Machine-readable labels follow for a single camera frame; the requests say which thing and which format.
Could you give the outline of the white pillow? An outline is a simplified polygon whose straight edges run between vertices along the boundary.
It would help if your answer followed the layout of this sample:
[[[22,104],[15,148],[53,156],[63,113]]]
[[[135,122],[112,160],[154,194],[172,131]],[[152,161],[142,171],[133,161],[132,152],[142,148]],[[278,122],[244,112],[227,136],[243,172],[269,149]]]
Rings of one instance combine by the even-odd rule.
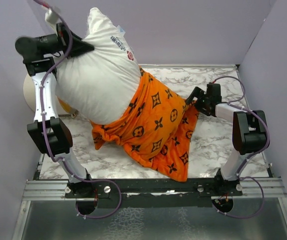
[[[140,68],[120,27],[97,7],[89,11],[84,42],[94,50],[57,67],[56,96],[92,122],[121,118],[140,83]]]

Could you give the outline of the orange patterned pillowcase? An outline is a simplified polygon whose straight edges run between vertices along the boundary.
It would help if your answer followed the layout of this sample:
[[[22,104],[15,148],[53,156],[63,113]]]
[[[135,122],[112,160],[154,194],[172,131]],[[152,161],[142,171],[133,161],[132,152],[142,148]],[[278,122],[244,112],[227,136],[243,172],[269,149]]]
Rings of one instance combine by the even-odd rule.
[[[94,147],[114,142],[141,166],[186,182],[199,112],[150,73],[140,73],[139,87],[122,117],[91,124]]]

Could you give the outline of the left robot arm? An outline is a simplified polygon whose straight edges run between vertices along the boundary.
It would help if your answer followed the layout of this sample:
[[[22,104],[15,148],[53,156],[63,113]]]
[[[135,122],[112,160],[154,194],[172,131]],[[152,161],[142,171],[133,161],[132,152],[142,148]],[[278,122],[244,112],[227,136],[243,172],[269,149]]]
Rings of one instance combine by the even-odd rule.
[[[97,190],[91,175],[80,164],[73,152],[73,137],[60,119],[56,107],[57,66],[53,54],[65,58],[79,57],[94,50],[64,23],[55,25],[55,33],[38,37],[19,37],[16,51],[31,77],[35,89],[35,114],[27,132],[42,154],[59,164],[68,176],[65,192],[75,197],[95,196]]]

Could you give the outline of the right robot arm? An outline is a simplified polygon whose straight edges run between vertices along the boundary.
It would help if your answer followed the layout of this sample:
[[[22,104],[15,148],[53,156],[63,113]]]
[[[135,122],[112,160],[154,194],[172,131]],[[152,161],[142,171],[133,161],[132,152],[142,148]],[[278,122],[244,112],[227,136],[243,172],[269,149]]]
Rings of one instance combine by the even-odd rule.
[[[200,113],[232,123],[233,150],[213,178],[210,193],[215,196],[227,193],[235,195],[241,173],[248,162],[270,144],[265,113],[222,102],[221,86],[218,83],[208,83],[206,91],[195,87],[185,102],[191,104],[194,99],[196,102],[192,105]]]

